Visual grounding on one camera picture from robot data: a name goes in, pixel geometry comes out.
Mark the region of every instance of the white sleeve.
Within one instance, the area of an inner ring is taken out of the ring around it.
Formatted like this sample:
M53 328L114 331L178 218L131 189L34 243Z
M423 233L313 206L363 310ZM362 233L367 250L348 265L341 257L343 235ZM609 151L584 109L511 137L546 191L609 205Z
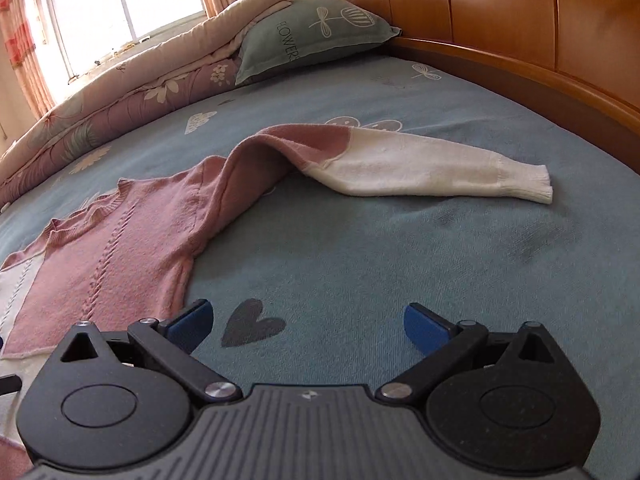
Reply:
M545 166L473 146L411 134L351 128L348 148L303 173L348 195L514 196L551 203Z

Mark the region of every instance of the dark gray heart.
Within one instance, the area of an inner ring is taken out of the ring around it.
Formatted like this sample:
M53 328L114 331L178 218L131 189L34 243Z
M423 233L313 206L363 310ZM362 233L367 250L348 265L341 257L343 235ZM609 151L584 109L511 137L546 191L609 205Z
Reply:
M286 327L279 317L265 317L258 321L262 313L262 302L249 298L240 303L226 322L220 344L223 348L255 343L278 335Z

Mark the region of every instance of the window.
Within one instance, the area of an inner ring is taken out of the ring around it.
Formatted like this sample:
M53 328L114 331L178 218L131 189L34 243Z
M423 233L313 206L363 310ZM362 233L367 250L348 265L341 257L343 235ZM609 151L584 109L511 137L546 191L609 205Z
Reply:
M47 0L69 77L128 43L203 16L201 0Z

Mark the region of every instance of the floral blanket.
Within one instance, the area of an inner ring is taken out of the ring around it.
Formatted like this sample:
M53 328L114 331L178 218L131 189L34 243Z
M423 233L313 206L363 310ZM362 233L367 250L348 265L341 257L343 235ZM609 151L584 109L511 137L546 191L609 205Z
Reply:
M124 60L50 110L0 158L0 206L91 150L235 86L247 32L290 0L238 0L190 31Z

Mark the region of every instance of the pillowcase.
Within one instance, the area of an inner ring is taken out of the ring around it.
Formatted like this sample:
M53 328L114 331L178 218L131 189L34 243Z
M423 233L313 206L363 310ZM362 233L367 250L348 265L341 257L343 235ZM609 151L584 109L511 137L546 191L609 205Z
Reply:
M292 0L246 35L236 84L350 56L398 34L399 28L344 0Z

